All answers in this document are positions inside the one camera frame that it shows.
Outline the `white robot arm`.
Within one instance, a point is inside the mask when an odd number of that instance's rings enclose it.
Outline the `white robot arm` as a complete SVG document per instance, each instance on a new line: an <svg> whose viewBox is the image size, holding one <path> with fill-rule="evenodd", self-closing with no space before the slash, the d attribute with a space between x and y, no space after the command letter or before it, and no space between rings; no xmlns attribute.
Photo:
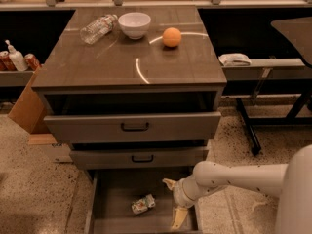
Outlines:
<svg viewBox="0 0 312 234"><path fill-rule="evenodd" d="M200 198L231 185L279 199L276 234L312 234L312 145L300 149L287 164L227 167L202 161L190 176L163 182L176 202L173 231Z"/></svg>

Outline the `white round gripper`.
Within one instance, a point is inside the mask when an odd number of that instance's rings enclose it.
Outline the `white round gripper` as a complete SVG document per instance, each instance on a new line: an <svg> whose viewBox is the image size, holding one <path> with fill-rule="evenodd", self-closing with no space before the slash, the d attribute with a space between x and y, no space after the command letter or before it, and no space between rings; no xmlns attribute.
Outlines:
<svg viewBox="0 0 312 234"><path fill-rule="evenodd" d="M173 230L178 230L186 220L187 208L191 208L204 195L204 188L197 183L194 175L182 178L178 182L164 178L163 182L169 190L173 191L174 200L179 205L173 209L171 226Z"/></svg>

